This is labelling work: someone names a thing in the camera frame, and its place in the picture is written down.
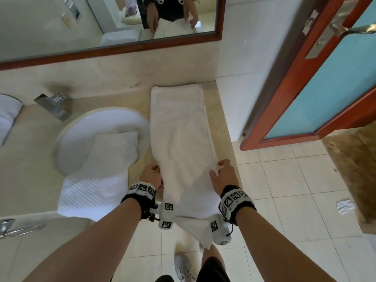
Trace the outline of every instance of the sink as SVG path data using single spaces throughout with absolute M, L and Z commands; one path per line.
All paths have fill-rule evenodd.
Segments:
M 96 134 L 138 132 L 138 158 L 150 145 L 150 124 L 129 108 L 99 108 L 75 119 L 65 127 L 54 144 L 57 168 L 64 175 L 78 171 L 90 153 Z

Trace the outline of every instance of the chrome faucet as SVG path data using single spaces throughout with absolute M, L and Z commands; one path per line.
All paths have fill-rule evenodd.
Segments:
M 0 240 L 5 238 L 16 237 L 18 235 L 24 235 L 35 230 L 40 230 L 46 226 L 45 224 L 42 224 L 40 226 L 24 227 L 22 229 L 8 231 L 11 228 L 14 221 L 14 219 L 0 220 Z
M 65 121 L 71 115 L 71 113 L 66 111 L 62 106 L 62 103 L 65 99 L 66 97 L 63 93 L 58 93 L 51 98 L 46 96 L 45 94 L 41 94 L 34 99 L 34 102 L 49 111 L 60 121 Z

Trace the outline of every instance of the metal door handle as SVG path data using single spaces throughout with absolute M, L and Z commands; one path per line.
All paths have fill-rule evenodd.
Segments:
M 376 33 L 376 23 L 363 25 L 356 28 L 346 28 L 340 22 L 331 24 L 330 28 L 335 32 L 336 36 L 347 36 L 349 34 L 372 34 Z

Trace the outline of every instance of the door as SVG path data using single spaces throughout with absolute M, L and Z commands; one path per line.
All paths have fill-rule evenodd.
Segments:
M 241 149 L 317 140 L 375 120 L 374 32 L 376 0 L 328 0 L 313 10 L 305 42 Z

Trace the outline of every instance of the white sneaker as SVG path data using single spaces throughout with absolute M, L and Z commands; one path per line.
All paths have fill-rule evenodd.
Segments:
M 176 275 L 180 282 L 196 281 L 196 278 L 192 274 L 191 263 L 185 253 L 176 253 L 174 262 Z

